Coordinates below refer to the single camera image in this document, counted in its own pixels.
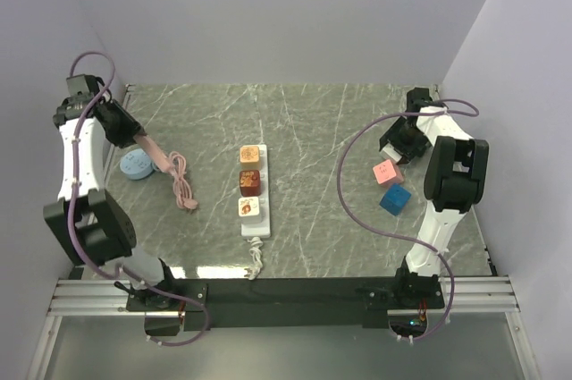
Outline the plain white cube adapter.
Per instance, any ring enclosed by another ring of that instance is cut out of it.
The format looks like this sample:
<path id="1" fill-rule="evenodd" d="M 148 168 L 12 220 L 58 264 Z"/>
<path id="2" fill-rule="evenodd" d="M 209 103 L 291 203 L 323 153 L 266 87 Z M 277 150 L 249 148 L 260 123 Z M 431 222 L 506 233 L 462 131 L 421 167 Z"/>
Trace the plain white cube adapter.
<path id="1" fill-rule="evenodd" d="M 395 164 L 402 159 L 402 155 L 390 143 L 382 147 L 381 153 L 386 159 L 390 159 Z"/>

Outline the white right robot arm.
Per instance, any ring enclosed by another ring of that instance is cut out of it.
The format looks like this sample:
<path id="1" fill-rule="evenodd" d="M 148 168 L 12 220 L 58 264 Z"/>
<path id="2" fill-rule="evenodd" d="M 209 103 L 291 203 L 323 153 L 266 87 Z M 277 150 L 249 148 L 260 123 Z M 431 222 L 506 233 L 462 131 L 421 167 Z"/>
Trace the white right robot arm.
<path id="1" fill-rule="evenodd" d="M 414 245 L 396 273 L 392 297 L 411 308 L 438 291 L 439 256 L 471 207 L 480 202 L 488 165 L 489 144 L 463 131 L 442 101 L 430 90 L 407 93 L 405 115 L 379 139 L 380 151 L 399 165 L 432 150 L 425 173 L 426 210 Z"/>

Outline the pink power strip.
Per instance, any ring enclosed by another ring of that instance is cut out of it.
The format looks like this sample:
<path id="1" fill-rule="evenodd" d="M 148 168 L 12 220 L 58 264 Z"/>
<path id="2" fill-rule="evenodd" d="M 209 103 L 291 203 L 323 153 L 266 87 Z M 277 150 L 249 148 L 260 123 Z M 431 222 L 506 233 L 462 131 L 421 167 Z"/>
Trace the pink power strip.
<path id="1" fill-rule="evenodd" d="M 137 134 L 134 136 L 134 140 L 162 173 L 171 172 L 173 168 L 172 161 L 150 136 Z"/>

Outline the blue cube plug adapter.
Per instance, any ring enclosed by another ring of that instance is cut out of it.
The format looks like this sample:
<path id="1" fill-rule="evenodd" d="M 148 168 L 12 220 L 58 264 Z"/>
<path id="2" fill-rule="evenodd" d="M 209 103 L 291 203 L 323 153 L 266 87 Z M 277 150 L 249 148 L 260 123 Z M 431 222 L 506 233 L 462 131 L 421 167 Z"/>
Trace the blue cube plug adapter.
<path id="1" fill-rule="evenodd" d="M 408 190 L 394 183 L 386 190 L 379 205 L 391 215 L 397 216 L 409 202 L 410 198 L 411 193 Z"/>

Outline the pink cube plug adapter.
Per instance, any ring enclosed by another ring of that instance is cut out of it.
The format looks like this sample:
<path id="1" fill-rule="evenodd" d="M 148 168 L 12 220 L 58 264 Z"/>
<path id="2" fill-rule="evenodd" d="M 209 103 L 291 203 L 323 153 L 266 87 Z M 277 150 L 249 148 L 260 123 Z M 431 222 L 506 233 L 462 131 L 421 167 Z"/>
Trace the pink cube plug adapter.
<path id="1" fill-rule="evenodd" d="M 399 167 L 390 159 L 382 161 L 375 165 L 373 173 L 376 182 L 381 186 L 391 186 L 392 184 L 401 184 L 404 182 L 403 175 Z"/>

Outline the light blue round socket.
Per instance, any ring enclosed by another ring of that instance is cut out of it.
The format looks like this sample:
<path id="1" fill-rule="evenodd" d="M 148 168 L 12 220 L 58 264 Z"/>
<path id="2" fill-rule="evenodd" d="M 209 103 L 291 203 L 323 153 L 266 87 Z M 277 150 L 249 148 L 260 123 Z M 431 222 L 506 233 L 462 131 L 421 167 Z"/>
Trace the light blue round socket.
<path id="1" fill-rule="evenodd" d="M 151 158 L 142 148 L 126 153 L 119 166 L 122 174 L 132 181 L 145 179 L 155 170 Z"/>

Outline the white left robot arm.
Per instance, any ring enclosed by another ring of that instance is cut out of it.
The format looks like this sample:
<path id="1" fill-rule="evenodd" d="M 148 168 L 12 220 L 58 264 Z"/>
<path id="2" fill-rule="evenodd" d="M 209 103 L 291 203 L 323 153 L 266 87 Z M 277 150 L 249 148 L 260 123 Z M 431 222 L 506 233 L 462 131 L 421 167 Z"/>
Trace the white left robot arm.
<path id="1" fill-rule="evenodd" d="M 137 243 L 134 225 L 105 187 L 103 150 L 136 144 L 143 126 L 116 100 L 105 97 L 102 79 L 70 76 L 68 97 L 53 117 L 64 147 L 63 180 L 44 220 L 75 266 L 88 266 L 109 280 L 125 273 L 130 293 L 155 308 L 172 308 L 179 298 L 172 271 Z"/>

